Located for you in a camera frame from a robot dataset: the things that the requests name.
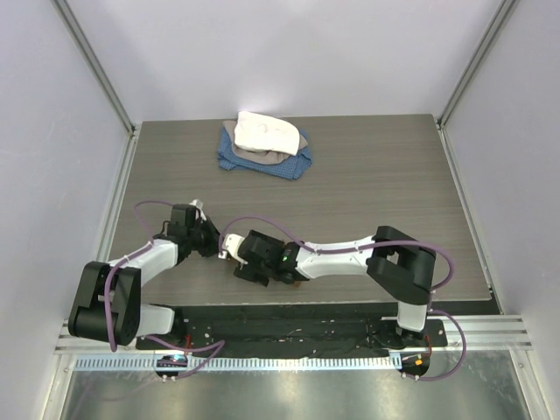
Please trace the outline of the brown cloth napkin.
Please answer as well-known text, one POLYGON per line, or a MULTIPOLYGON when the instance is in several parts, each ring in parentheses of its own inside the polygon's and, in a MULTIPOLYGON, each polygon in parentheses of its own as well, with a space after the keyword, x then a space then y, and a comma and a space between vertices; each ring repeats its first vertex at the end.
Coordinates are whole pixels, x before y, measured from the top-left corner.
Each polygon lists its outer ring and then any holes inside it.
POLYGON ((280 263, 277 266, 279 280, 283 284, 299 285, 303 278, 298 275, 294 267, 283 261, 284 252, 282 253, 280 263))

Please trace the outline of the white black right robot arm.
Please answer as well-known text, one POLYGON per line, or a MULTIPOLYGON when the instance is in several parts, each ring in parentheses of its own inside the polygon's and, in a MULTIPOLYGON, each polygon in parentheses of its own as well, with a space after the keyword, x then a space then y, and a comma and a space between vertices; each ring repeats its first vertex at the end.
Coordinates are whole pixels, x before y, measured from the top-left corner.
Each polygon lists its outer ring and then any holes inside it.
POLYGON ((332 244, 284 242, 251 230, 246 236, 227 234, 222 249, 238 262, 236 277, 264 286, 271 280, 301 284, 321 277, 370 277, 397 301, 396 322, 375 328, 373 339, 381 347, 404 349, 424 342, 436 262, 435 252, 411 246, 412 241, 392 227, 332 244))

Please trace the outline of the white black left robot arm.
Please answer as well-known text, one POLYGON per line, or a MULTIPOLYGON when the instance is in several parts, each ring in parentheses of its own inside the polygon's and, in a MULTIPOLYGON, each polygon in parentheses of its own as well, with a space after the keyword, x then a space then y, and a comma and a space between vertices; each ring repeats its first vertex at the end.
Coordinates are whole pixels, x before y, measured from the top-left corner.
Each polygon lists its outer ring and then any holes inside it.
POLYGON ((71 336, 106 342, 115 351, 147 335, 169 349, 180 347, 186 327, 170 307, 143 304, 142 288, 181 264, 192 252, 218 254, 219 231, 196 199, 173 204, 163 229, 141 248, 109 262, 85 265, 67 329, 71 336))

